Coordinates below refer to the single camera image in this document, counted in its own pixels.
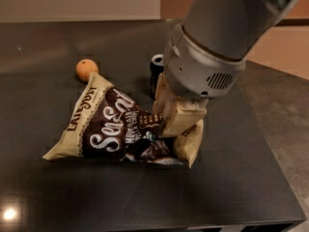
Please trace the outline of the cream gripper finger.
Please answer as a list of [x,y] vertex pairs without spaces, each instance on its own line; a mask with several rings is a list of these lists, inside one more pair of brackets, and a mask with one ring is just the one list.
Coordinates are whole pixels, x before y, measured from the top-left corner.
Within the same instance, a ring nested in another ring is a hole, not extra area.
[[171,90],[167,79],[164,73],[161,73],[158,77],[155,96],[154,96],[154,105],[153,105],[153,114],[162,113],[167,115],[169,109],[171,108]]
[[191,128],[207,114],[208,100],[178,98],[172,94],[158,98],[158,112],[162,115],[158,136],[176,137]]

